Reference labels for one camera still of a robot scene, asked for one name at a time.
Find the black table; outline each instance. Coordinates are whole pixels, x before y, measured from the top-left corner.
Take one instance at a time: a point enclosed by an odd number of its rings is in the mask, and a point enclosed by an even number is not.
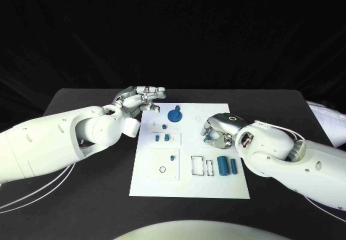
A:
[[[119,91],[63,89],[45,115],[105,106]],[[228,103],[231,113],[250,123],[262,120],[332,145],[299,91],[175,89],[166,92],[168,98],[158,102]],[[51,195],[0,215],[0,239],[112,240],[141,227],[175,220],[237,223],[292,239],[346,239],[346,223],[322,212],[276,179],[257,176],[246,165],[252,199],[129,196],[136,149],[138,138],[125,135],[113,147],[83,160]],[[60,172],[5,184],[0,204],[37,190]],[[346,218],[345,213],[334,209],[332,212]]]

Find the white cloth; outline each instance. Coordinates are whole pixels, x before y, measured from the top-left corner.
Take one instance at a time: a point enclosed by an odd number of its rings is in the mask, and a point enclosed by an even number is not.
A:
[[[346,114],[328,108],[319,103],[306,101],[319,124],[327,132],[334,147],[338,148],[346,143]]]

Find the blue round part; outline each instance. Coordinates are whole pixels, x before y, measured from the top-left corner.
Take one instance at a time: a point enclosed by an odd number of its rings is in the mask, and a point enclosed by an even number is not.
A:
[[[218,172],[221,176],[230,175],[230,164],[226,156],[218,157]]]
[[[233,174],[237,174],[237,161],[231,159]]]
[[[211,140],[211,135],[207,135],[207,136],[205,136],[204,141],[207,141],[207,140]]]
[[[175,110],[171,110],[168,113],[168,119],[177,123],[182,120],[184,114],[181,113],[181,107],[177,106]]]

